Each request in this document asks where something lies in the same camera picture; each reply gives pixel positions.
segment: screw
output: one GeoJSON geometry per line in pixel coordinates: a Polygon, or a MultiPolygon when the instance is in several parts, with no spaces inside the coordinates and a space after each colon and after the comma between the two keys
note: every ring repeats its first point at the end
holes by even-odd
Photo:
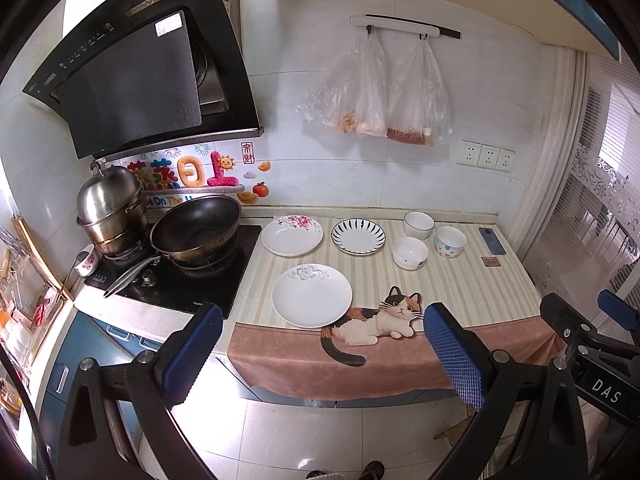
{"type": "Polygon", "coordinates": [[[510,356],[504,350],[496,350],[493,354],[494,360],[498,363],[506,363],[509,361],[510,356]]]}
{"type": "Polygon", "coordinates": [[[156,354],[151,350],[144,350],[136,356],[136,361],[139,363],[149,363],[153,360],[155,355],[156,354]]]}
{"type": "Polygon", "coordinates": [[[556,357],[554,359],[554,366],[558,370],[564,370],[566,368],[566,361],[564,359],[562,359],[561,357],[556,357]]]}
{"type": "Polygon", "coordinates": [[[80,361],[81,370],[87,371],[89,368],[92,368],[93,366],[94,366],[94,360],[91,359],[90,357],[87,357],[85,359],[82,359],[82,361],[80,361]]]}

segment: sandal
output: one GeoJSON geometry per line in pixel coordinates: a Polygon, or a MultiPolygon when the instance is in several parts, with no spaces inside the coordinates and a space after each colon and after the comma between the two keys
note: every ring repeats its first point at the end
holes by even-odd
{"type": "Polygon", "coordinates": [[[381,480],[381,478],[385,474],[385,466],[382,462],[378,460],[374,460],[373,462],[369,462],[364,468],[364,471],[360,475],[359,480],[381,480]]]}

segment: wall-mounted hook rail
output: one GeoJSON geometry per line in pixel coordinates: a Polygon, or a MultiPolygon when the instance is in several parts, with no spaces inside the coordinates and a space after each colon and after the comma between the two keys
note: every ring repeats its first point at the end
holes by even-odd
{"type": "Polygon", "coordinates": [[[391,30],[402,30],[403,32],[413,32],[415,34],[426,34],[432,38],[439,36],[447,36],[448,38],[460,39],[460,32],[452,28],[432,25],[431,23],[418,22],[416,20],[408,20],[405,18],[395,18],[393,16],[381,16],[380,14],[363,14],[359,16],[351,16],[351,25],[355,27],[390,28],[391,30]]]}

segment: striped tablecloth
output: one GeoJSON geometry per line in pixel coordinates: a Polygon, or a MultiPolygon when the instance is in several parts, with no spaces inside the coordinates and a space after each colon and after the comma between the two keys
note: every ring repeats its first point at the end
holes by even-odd
{"type": "Polygon", "coordinates": [[[494,225],[507,254],[497,256],[500,267],[485,267],[482,256],[491,256],[482,240],[480,224],[453,225],[463,231],[468,244],[462,254],[447,260],[433,247],[435,233],[426,240],[430,255],[418,270],[400,269],[393,261],[393,241],[405,236],[402,221],[376,220],[386,233],[386,243],[372,256],[350,256],[331,241],[331,229],[341,219],[317,218],[324,229],[322,243],[299,258],[270,253],[258,242],[238,291],[230,320],[274,328],[292,328],[273,309],[271,289],[283,272],[300,264],[325,264],[343,273],[353,289],[353,306],[377,307],[393,285],[405,294],[420,292],[423,306],[441,301],[464,327],[482,326],[537,316],[540,295],[516,254],[494,225]]]}

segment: hanging plastic bag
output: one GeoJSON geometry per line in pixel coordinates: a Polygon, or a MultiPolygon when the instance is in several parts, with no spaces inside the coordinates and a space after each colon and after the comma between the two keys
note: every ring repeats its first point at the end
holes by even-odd
{"type": "Polygon", "coordinates": [[[345,134],[386,135],[386,62],[375,30],[359,36],[346,56],[322,73],[298,111],[307,121],[345,134]]]}
{"type": "Polygon", "coordinates": [[[433,146],[451,133],[449,97],[426,39],[398,66],[389,101],[389,139],[433,146]]]}

